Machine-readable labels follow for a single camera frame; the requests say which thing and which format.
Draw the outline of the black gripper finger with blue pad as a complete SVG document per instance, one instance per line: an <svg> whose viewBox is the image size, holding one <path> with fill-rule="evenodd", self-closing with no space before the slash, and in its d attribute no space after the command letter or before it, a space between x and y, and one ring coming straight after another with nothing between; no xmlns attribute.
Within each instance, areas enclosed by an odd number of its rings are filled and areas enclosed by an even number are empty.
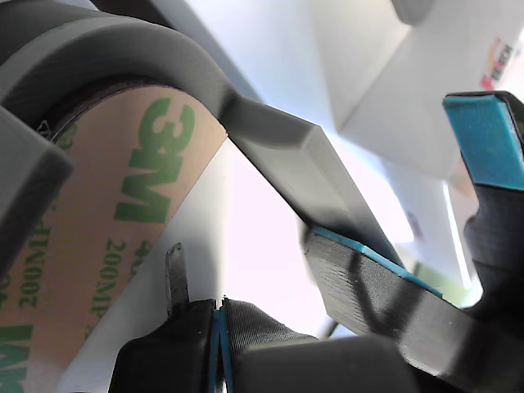
<svg viewBox="0 0 524 393"><path fill-rule="evenodd" d="M484 293L480 307L523 309L523 105L506 91L452 93L444 110L479 208L468 242Z"/></svg>
<svg viewBox="0 0 524 393"><path fill-rule="evenodd" d="M357 335L391 340L421 392L523 390L521 338L322 229L307 232L305 258L327 314Z"/></svg>

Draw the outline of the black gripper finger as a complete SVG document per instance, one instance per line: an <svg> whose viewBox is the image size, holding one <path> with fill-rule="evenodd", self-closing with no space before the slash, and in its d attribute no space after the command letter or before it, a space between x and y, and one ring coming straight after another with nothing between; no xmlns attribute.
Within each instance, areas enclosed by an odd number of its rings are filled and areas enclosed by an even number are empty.
<svg viewBox="0 0 524 393"><path fill-rule="evenodd" d="M316 340L290 329L252 303L223 298L219 308L219 359L226 391L235 391L235 361L251 347Z"/></svg>

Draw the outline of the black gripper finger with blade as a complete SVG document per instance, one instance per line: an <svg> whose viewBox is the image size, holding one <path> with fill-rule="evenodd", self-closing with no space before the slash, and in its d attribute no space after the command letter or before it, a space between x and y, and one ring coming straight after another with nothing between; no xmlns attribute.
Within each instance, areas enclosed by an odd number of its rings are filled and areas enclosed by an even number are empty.
<svg viewBox="0 0 524 393"><path fill-rule="evenodd" d="M189 300L183 246L165 256L167 319L117 355L111 392L205 392L215 300Z"/></svg>

